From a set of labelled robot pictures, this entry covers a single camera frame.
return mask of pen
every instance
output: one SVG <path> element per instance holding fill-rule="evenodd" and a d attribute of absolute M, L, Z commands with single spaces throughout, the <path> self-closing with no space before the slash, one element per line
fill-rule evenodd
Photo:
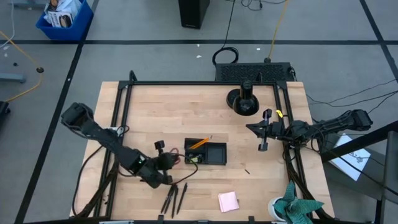
<path fill-rule="evenodd" d="M 182 190 L 182 194 L 181 194 L 180 203 L 178 204 L 178 208 L 177 208 L 177 214 L 178 214 L 178 212 L 180 211 L 180 208 L 181 208 L 181 203 L 182 203 L 182 199 L 184 198 L 185 192 L 187 191 L 187 187 L 188 187 L 188 184 L 187 184 L 187 183 L 185 183 L 185 185 L 184 185 L 184 189 Z"/>
<path fill-rule="evenodd" d="M 172 197 L 173 197 L 173 193 L 174 193 L 174 189 L 175 189 L 175 185 L 172 185 L 172 192 L 170 194 L 170 197 L 167 199 L 167 204 L 166 204 L 166 208 L 164 210 L 164 213 L 166 214 L 167 209 L 169 208 L 170 202 L 172 201 Z"/>
<path fill-rule="evenodd" d="M 174 201 L 173 201 L 173 212 L 172 212 L 172 218 L 174 218 L 174 211 L 175 211 L 175 201 L 177 201 L 177 194 L 178 194 L 178 186 L 175 186 L 175 194 L 174 194 Z"/>
<path fill-rule="evenodd" d="M 160 213 L 163 213 L 164 208 L 166 207 L 167 201 L 169 200 L 172 191 L 173 191 L 173 186 L 171 186 L 169 192 L 167 193 L 166 199 L 164 200 L 164 203 L 163 203 L 163 206 L 162 206 L 162 210 L 160 211 Z"/>

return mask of blue crate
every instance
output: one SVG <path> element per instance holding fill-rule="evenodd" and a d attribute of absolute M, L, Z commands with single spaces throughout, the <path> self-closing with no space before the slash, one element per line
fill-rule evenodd
<path fill-rule="evenodd" d="M 36 27 L 41 29 L 44 34 L 52 40 L 80 40 L 93 17 L 93 11 L 86 0 L 79 1 L 82 3 L 81 8 L 71 27 L 52 27 L 52 25 L 44 19 L 44 12 L 39 21 L 37 21 Z"/>

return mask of white cable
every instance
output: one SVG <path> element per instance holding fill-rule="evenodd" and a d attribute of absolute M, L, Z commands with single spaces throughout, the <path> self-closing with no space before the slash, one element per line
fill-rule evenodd
<path fill-rule="evenodd" d="M 12 36 L 9 40 L 7 40 L 2 46 L 0 46 L 0 49 L 3 48 L 6 44 L 10 42 L 15 36 L 15 25 L 14 25 L 14 0 L 11 0 L 11 24 L 12 24 Z"/>

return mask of pink sticky note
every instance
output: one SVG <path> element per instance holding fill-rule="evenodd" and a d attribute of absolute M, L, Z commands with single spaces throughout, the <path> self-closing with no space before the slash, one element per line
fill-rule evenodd
<path fill-rule="evenodd" d="M 218 194 L 221 212 L 228 212 L 239 208 L 235 192 Z"/>

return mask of wooden table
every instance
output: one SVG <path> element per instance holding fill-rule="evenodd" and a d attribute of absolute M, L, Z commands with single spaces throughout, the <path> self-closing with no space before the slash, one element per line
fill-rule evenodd
<path fill-rule="evenodd" d="M 95 121 L 102 127 L 111 122 L 118 83 L 104 82 L 96 105 Z M 311 116 L 303 83 L 288 83 L 294 119 L 311 123 Z M 226 104 L 231 86 L 134 86 L 127 117 L 131 130 L 126 133 L 124 145 L 141 150 L 148 156 L 157 156 L 154 142 L 164 140 L 165 150 L 177 147 L 183 153 L 184 138 L 213 136 L 212 142 L 227 142 L 226 166 L 199 166 L 199 171 L 189 179 L 188 190 L 180 213 L 174 220 L 248 220 L 270 221 L 267 212 L 270 199 L 283 196 L 288 184 L 282 159 L 282 143 L 269 139 L 267 152 L 257 151 L 260 139 L 245 127 L 258 123 L 262 112 L 275 111 L 275 99 L 271 86 L 255 86 L 254 94 L 260 102 L 260 110 L 254 116 L 240 116 Z M 99 144 L 88 141 L 85 159 Z M 76 198 L 76 209 L 81 211 L 98 188 L 105 150 L 95 155 L 86 165 L 81 176 Z M 309 191 L 324 202 L 325 211 L 334 215 L 330 194 L 320 156 L 307 149 L 301 150 Z M 173 167 L 169 174 L 181 179 L 194 170 L 183 162 Z M 114 220 L 156 220 L 165 200 L 168 185 L 150 188 L 140 178 L 118 177 L 113 203 Z M 184 182 L 179 184 L 180 193 Z M 221 213 L 218 194 L 235 191 L 239 210 Z M 104 194 L 103 204 L 108 200 Z M 171 207 L 165 219 L 171 219 Z"/>

